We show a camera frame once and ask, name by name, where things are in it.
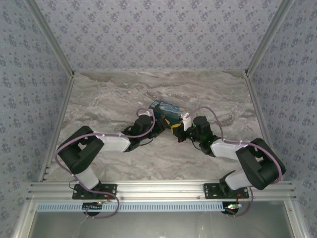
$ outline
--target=patterned wallpaper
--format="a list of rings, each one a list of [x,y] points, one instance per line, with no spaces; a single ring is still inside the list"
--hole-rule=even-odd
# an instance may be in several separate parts
[[[296,182],[317,237],[316,0],[295,1],[252,78],[286,178]]]
[[[74,70],[245,69],[280,0],[36,0]]]
[[[68,76],[23,0],[0,1],[0,237],[36,181]]]

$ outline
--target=metal rail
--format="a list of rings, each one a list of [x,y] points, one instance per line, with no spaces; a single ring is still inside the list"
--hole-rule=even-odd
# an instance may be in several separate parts
[[[107,181],[115,183],[117,197],[127,202],[177,202],[177,201],[211,201],[205,199],[204,183],[218,181],[179,180],[179,181]],[[73,201],[73,191],[68,182],[35,182],[30,186],[27,199],[41,202]],[[264,190],[253,189],[254,201],[285,201],[295,200],[296,195],[291,181],[281,181],[269,185]],[[235,199],[213,199],[212,201],[234,201]]]

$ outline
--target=blue cable tray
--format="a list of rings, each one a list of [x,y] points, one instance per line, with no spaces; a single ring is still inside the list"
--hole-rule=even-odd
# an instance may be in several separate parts
[[[37,212],[84,212],[83,202],[39,202]],[[103,204],[90,212],[113,212],[115,202]],[[222,202],[120,202],[119,212],[219,212]]]

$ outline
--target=floor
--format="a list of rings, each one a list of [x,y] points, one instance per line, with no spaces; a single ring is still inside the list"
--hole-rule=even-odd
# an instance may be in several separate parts
[[[83,125],[98,132],[120,132],[133,124],[139,108],[147,108],[155,99],[188,112],[211,107],[227,139],[248,141],[262,136],[242,72],[89,72],[74,76],[58,145]],[[210,112],[197,115],[206,115],[211,129],[220,135]],[[190,141],[178,143],[166,130],[149,145],[129,153],[100,152],[92,167],[100,180],[157,180],[219,179],[240,165],[207,156]],[[72,177],[52,162],[47,179],[68,181]]]

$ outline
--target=box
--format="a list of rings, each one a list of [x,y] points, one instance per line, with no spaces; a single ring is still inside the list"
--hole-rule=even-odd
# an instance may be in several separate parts
[[[185,108],[160,100],[155,100],[149,106],[149,109],[153,109],[155,118],[165,117],[170,122],[170,126],[180,123],[180,115],[185,112]]]

